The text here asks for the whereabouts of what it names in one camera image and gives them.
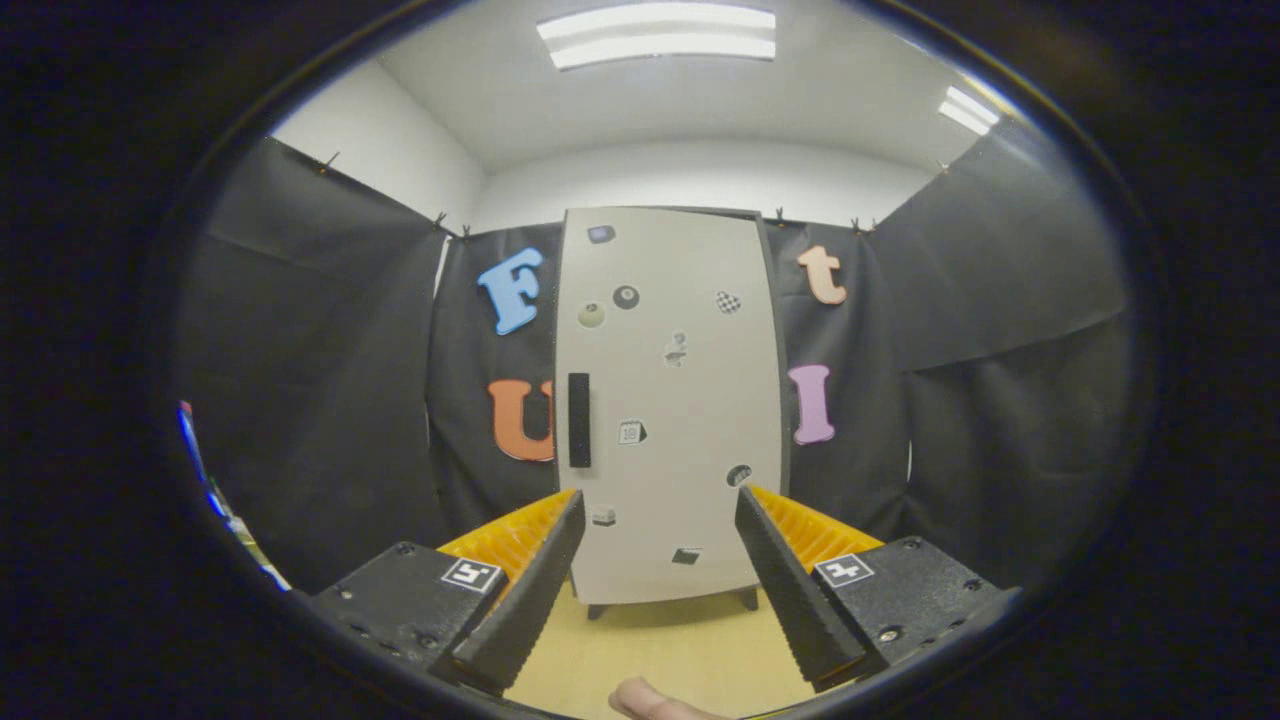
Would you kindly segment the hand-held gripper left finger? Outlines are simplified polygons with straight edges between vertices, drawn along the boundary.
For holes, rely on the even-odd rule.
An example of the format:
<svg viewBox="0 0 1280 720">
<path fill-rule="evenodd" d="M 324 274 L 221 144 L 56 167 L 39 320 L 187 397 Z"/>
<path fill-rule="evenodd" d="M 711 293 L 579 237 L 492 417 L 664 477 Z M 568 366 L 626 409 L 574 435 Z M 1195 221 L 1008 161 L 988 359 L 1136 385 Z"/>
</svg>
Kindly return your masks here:
<svg viewBox="0 0 1280 720">
<path fill-rule="evenodd" d="M 502 697 L 541 635 L 585 525 L 582 493 L 561 491 L 438 548 L 396 542 L 308 603 L 407 673 Z"/>
</svg>

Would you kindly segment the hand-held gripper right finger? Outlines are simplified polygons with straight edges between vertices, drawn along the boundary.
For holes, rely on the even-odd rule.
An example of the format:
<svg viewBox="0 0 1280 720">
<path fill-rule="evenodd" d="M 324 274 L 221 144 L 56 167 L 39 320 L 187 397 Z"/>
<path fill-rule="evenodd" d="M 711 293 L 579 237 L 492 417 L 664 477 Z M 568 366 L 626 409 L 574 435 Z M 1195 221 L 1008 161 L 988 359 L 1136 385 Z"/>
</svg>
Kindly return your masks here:
<svg viewBox="0 0 1280 720">
<path fill-rule="evenodd" d="M 735 525 L 818 693 L 966 644 L 1021 598 L 919 536 L 881 541 L 758 486 L 741 487 Z"/>
</svg>

